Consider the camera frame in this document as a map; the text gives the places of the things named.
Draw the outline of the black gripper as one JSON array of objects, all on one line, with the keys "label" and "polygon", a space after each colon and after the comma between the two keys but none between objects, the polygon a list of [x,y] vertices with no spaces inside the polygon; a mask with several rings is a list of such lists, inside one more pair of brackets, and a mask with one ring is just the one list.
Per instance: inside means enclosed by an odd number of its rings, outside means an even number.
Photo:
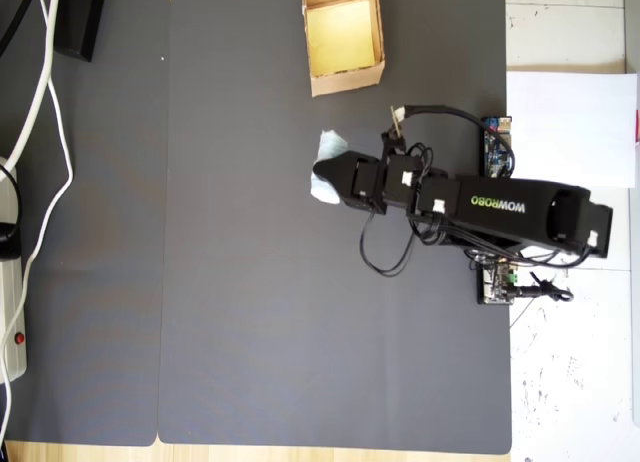
[{"label": "black gripper", "polygon": [[311,195],[327,204],[346,203],[350,208],[385,215],[387,205],[382,201],[379,161],[372,157],[344,152],[336,157],[314,163],[311,176]]}]

